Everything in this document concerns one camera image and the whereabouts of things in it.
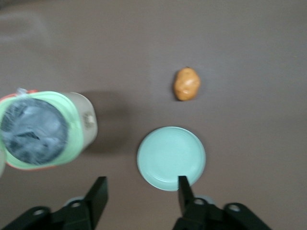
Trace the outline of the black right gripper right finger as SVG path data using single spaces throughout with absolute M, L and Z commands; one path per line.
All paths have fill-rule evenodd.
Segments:
M 228 203 L 220 209 L 195 197 L 186 176 L 178 177 L 178 200 L 182 216 L 174 230 L 269 230 L 256 214 L 241 203 Z

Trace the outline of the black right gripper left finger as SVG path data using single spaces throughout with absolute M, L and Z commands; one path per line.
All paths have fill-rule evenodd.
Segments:
M 74 198 L 58 211 L 33 207 L 8 225 L 5 230 L 94 230 L 108 201 L 107 178 L 98 177 L 83 198 Z

